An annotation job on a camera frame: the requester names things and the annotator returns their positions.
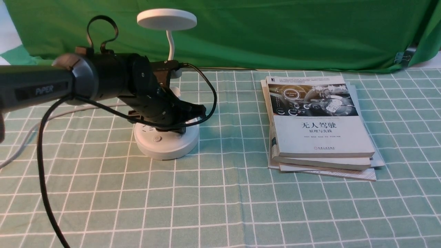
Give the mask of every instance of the white lamp head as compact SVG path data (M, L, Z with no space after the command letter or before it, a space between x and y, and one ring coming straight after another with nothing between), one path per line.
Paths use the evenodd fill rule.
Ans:
M178 31L194 28L197 19L194 14L179 9L150 9L137 16L138 25L153 30Z

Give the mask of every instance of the desk lamp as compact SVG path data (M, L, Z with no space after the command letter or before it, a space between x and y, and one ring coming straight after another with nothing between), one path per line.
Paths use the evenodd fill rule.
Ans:
M172 31L187 30L197 25L197 19L190 12L177 9L151 9L138 14L138 25L152 30L164 30L167 33L170 50L168 61L173 60L175 54L175 43ZM171 78L179 78L182 75L181 69L171 72ZM173 93L180 97L180 90L177 87L169 87ZM199 141L199 125L187 127L185 133L162 132L151 126L140 123L135 124L135 140L140 151L146 156L156 160L170 160L180 158L188 154Z

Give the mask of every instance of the white wall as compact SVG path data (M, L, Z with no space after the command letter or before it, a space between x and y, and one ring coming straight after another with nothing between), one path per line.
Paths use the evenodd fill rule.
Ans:
M2 53L14 49L22 44L19 34L9 16L6 5L0 0L0 65L9 64L1 57Z

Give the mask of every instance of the piper logo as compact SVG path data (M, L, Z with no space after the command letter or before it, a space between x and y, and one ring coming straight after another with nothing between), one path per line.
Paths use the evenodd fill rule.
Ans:
M53 90L54 90L53 85L37 88L37 89L35 89L35 95L39 96L39 95L43 95L43 94L49 94L49 93L52 93Z

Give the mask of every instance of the black cable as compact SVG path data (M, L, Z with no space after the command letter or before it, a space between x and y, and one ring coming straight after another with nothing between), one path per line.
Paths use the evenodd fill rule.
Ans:
M49 221L51 222L52 228L55 231L55 234L57 235L58 239L60 240L61 244L63 245L64 248L70 248L69 244L66 241L66 238L64 237L63 233L61 232L60 227L58 226L58 223L55 219L55 216L52 212L50 203L49 203L49 197L48 197L48 192L46 189L46 181L45 181L45 167L44 167L44 160L43 160L43 132L46 126L46 123L49 120L49 117L51 116L52 112L61 104L63 104L66 101L72 100L73 98L83 101L85 103L89 103L91 105L94 105L96 107L102 108L110 113L115 114L116 116L125 118L127 120L131 120L134 122L138 122L144 125L149 125L152 127L160 127L160 128L183 128L183 127L189 127L189 126L193 126L193 125L197 125L200 124L202 122L207 121L213 114L214 111L216 110L216 104L217 104L217 94L216 94L216 90L214 89L213 85L210 83L210 81L208 80L208 78L202 73L201 70L199 70L196 66L192 65L192 64L182 64L183 67L191 67L193 68L195 71L197 71L201 77L207 82L208 86L210 87L210 89L213 92L214 95L214 101L213 101L213 108L211 109L210 113L202 118L201 120L198 120L196 122L193 123L189 123L189 124L179 124L179 125L161 125L161 124L156 124L156 123L151 123L148 121L143 121L143 120L139 120L133 117L130 117L128 115L125 115L121 112L118 112L116 110L113 110L110 107L107 107L101 103L92 101L90 99L87 98L83 98L80 96L66 96L63 97L62 99L58 100L57 102L55 102L52 106L49 107L49 109L46 111L45 115L43 116L43 118L41 119L40 122L40 127L38 129L38 136L37 136L37 165L38 165L38 178L40 180L40 190L41 190L41 199L43 200L43 204L45 206L45 210L46 210L46 214L49 218Z
M55 216L52 212L51 206L49 204L49 197L48 197L48 191L46 189L46 181L45 181L45 167L43 164L43 131L45 129L45 125L48 122L48 119L52 112L61 104L63 104L66 101L71 100L72 96L66 96L62 99L55 102L49 109L46 111L45 115L41 119L40 122L40 128L38 129L38 136L37 136L37 164L38 164L38 178L40 180L40 190L41 190L41 199L43 200L43 204L45 206L46 214L48 215L49 221L51 222L52 228L55 231L55 234L57 235L58 239L60 240L61 244L64 248L70 248L69 244L67 243L66 239L64 238L63 233L60 230L60 227L57 224L57 221L55 219Z
M213 97L214 97L213 108L211 109L210 113L206 117L204 117L204 118L202 118L202 119L200 119L198 121L192 122L192 123L178 124L178 125L166 125L166 124L153 123L153 122L149 122L149 121L145 121L145 120L140 120L140 119L128 116L128 115L123 114L121 112L118 112L118 111L116 111L116 110L114 110L112 108L109 108L106 105L103 105L103 104L101 104L99 102L96 102L96 101L93 101L93 100L90 100L90 99L87 99L87 98L84 98L84 97L76 96L75 99L76 100L80 100L80 101L82 101L84 103L87 103L87 104L94 105L94 106L96 106L98 108L104 109L107 112L110 112L110 113L112 113L112 114L114 114L116 116L119 116L121 118L127 119L129 121L136 122L136 123L141 123L143 125L151 126L151 127L154 127L154 128L186 128L186 127L194 126L194 125L197 125L197 124L201 124L201 123L207 121L214 114L214 111L216 110L216 104L217 104L216 90L214 89L213 85L210 83L208 78L204 75L204 73L201 70L199 70L196 66L194 66L192 64L182 64L182 66L183 67L191 67L195 71L197 71L201 75L201 77L205 80L205 82L207 82L208 86L210 87L211 91L213 92Z

